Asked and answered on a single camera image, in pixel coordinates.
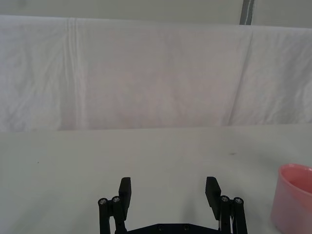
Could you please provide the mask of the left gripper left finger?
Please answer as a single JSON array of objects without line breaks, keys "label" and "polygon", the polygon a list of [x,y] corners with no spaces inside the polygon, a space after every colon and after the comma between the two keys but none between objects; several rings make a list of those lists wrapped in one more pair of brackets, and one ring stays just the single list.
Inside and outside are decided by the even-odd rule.
[{"label": "left gripper left finger", "polygon": [[99,208],[99,233],[110,234],[110,217],[115,221],[115,233],[126,234],[125,220],[131,200],[131,178],[124,177],[121,179],[118,195],[111,200],[101,198],[98,200]]}]

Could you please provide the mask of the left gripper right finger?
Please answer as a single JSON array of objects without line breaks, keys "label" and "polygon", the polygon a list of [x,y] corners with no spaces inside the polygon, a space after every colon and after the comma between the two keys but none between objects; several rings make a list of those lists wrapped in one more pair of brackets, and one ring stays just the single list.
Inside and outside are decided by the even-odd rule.
[{"label": "left gripper right finger", "polygon": [[218,221],[218,231],[221,234],[247,234],[247,224],[244,211],[244,200],[240,197],[230,199],[221,194],[217,179],[206,178],[205,195],[215,219]]}]

